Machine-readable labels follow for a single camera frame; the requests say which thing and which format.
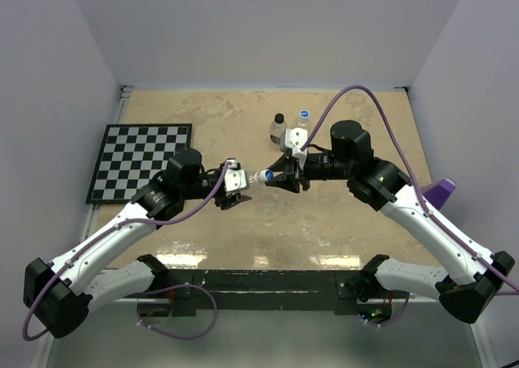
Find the small clear plastic bottle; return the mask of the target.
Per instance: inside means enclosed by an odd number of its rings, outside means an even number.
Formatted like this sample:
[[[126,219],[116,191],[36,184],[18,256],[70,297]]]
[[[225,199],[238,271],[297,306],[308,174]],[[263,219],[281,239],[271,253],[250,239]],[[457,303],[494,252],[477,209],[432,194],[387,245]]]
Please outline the small clear plastic bottle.
[[[269,130],[269,138],[271,142],[274,144],[279,144],[281,136],[283,135],[283,132],[286,130],[286,128],[287,124],[285,120],[283,123],[276,123],[273,119]]]

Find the black bottle cap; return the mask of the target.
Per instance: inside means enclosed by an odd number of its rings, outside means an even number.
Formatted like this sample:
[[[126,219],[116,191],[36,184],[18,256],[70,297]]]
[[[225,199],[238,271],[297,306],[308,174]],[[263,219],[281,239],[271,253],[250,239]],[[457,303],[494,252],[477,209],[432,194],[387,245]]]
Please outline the black bottle cap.
[[[285,117],[282,113],[277,113],[274,117],[274,121],[276,123],[283,123],[284,120],[285,120]]]

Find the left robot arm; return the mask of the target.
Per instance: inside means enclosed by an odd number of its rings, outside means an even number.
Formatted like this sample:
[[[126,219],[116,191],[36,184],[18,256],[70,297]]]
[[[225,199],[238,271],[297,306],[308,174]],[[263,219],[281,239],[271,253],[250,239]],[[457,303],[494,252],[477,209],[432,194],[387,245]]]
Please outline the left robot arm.
[[[105,267],[138,240],[166,225],[183,222],[210,201],[222,210],[242,202],[249,186],[246,170],[228,159],[205,172],[202,155],[194,148],[175,152],[165,169],[155,174],[109,223],[78,246],[49,262],[36,258],[24,271],[23,302],[28,314],[22,327],[26,341],[39,339],[28,332],[32,318],[43,325],[42,335],[71,334],[95,306],[133,293],[161,296],[168,277],[153,257],[136,260],[107,275]]]

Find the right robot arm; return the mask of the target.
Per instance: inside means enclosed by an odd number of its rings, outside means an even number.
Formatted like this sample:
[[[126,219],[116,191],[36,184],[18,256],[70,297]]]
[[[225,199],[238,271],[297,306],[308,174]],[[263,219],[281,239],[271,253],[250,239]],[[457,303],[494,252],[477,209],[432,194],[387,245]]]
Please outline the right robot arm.
[[[401,169],[375,156],[371,136],[358,122],[333,124],[331,147],[322,152],[304,151],[307,139],[304,128],[283,132],[283,155],[270,167],[276,175],[268,186],[299,193],[313,181],[343,180],[353,197],[399,224],[439,262],[428,267],[377,255],[345,282],[346,288],[360,302],[386,291],[415,293],[438,301],[463,323],[475,323],[500,291],[501,278],[512,271],[514,258],[480,246],[419,198]]]

